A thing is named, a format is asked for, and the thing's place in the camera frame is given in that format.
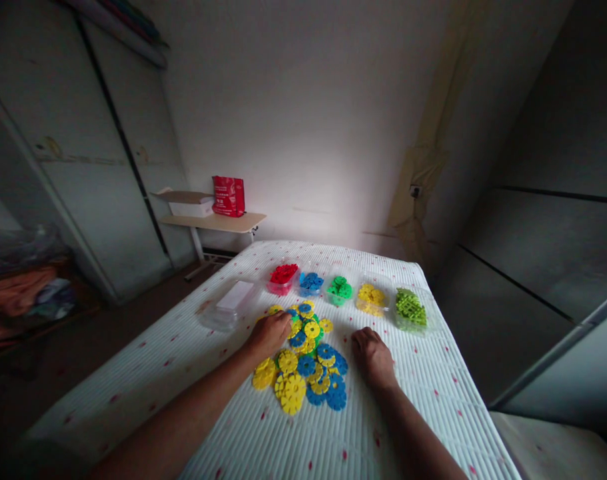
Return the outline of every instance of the red paper bag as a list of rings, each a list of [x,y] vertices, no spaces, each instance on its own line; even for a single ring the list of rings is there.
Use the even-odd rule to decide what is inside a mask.
[[[212,177],[215,183],[215,204],[212,210],[219,215],[240,217],[245,213],[243,180],[230,177]]]

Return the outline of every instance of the green plastic piece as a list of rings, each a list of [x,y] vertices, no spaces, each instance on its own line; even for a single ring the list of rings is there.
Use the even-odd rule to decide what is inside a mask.
[[[425,307],[412,290],[396,289],[396,323],[400,330],[412,330],[427,327],[428,317]]]
[[[332,285],[328,287],[330,293],[330,303],[337,307],[342,307],[345,302],[352,297],[352,285],[345,277],[335,277]]]

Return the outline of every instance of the mattress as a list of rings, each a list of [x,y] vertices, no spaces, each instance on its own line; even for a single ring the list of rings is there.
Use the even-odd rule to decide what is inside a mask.
[[[372,479],[400,473],[382,417],[360,378],[350,334],[376,330],[395,360],[403,391],[464,472],[474,479],[519,478],[466,368],[456,342],[416,263],[301,241],[253,243],[155,324],[59,400],[27,432],[24,444],[56,445],[86,465],[111,449],[165,403],[239,348],[256,319],[274,304],[304,299],[293,289],[277,297],[265,288],[268,265],[281,257],[322,262],[337,271],[370,272],[393,284],[423,289],[429,330],[416,335],[394,326],[393,312],[373,317],[354,301],[338,308],[317,297],[314,311],[334,323],[323,339],[348,361],[348,401],[342,411],[307,401],[287,415],[269,389],[249,377],[224,410],[181,478]],[[202,326],[208,308],[236,280],[257,282],[254,304],[239,326],[222,333]]]

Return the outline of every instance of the plastic container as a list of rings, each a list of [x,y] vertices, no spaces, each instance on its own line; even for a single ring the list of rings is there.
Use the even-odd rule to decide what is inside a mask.
[[[201,319],[201,323],[212,330],[228,332],[236,328],[241,317],[257,298],[257,284],[239,280],[212,306]]]
[[[299,295],[303,298],[318,297],[321,294],[321,289],[325,286],[328,281],[327,277],[330,273],[330,265],[322,262],[309,261],[301,266],[301,273],[299,275]],[[304,287],[304,280],[310,273],[316,273],[317,277],[323,280],[323,283],[318,286],[311,285],[310,287]]]
[[[396,295],[394,296],[394,322],[396,323],[396,326],[399,330],[409,331],[419,335],[425,335],[425,333],[428,331],[434,331],[438,329],[438,325],[436,324],[436,319],[438,319],[438,307],[436,306],[436,301],[434,300],[434,297],[432,296],[432,293],[430,291],[403,283],[397,284],[395,289]],[[418,302],[423,306],[423,309],[425,310],[425,325],[415,323],[412,321],[411,318],[406,318],[399,313],[397,305],[398,289],[409,290],[417,296]]]
[[[369,301],[359,298],[358,294],[364,285],[372,285],[374,289],[379,290],[383,293],[383,298],[380,303],[375,301]],[[361,273],[360,281],[358,282],[358,289],[355,292],[355,303],[356,308],[374,315],[375,317],[384,317],[385,313],[390,310],[390,304],[394,301],[396,289],[392,284],[392,281],[378,273],[363,272]]]
[[[274,282],[272,280],[272,274],[278,267],[282,265],[296,265],[297,270],[284,283]],[[299,280],[300,272],[301,265],[299,264],[299,262],[296,262],[288,257],[282,257],[281,259],[279,259],[279,261],[270,264],[270,267],[268,268],[265,275],[265,287],[267,288],[268,292],[274,293],[279,297],[288,295],[288,293],[290,293],[290,290],[292,289],[292,286],[295,284],[295,281]]]
[[[337,277],[344,277],[348,285],[352,287],[352,293],[348,297],[342,297],[335,293],[330,293],[328,290],[332,286],[334,279]],[[348,303],[356,293],[356,288],[358,286],[358,272],[354,271],[348,267],[342,267],[341,265],[334,265],[330,270],[330,275],[325,279],[323,283],[323,291],[326,297],[326,300],[334,305],[335,307],[342,307],[346,303]]]

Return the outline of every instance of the wall socket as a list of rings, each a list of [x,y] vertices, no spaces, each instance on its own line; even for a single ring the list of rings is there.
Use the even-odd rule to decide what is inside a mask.
[[[410,196],[418,199],[423,193],[423,187],[420,185],[410,185]]]

